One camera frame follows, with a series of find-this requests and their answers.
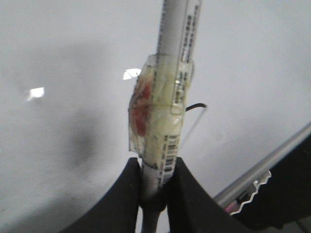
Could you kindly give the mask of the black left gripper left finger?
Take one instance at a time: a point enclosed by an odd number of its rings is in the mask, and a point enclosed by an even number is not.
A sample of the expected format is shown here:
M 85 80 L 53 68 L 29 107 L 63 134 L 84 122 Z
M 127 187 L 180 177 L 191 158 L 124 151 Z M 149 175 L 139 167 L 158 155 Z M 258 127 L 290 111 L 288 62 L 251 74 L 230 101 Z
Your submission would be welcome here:
M 139 205 L 140 166 L 129 158 L 108 192 L 63 233 L 134 233 Z

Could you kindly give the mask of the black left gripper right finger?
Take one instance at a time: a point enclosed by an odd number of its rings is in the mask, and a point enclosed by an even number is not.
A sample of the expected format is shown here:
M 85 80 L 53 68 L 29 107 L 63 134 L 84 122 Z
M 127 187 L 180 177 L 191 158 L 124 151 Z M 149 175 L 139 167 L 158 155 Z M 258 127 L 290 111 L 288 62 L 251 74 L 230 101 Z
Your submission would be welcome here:
M 167 212 L 171 233 L 250 233 L 202 188 L 182 158 L 168 183 Z

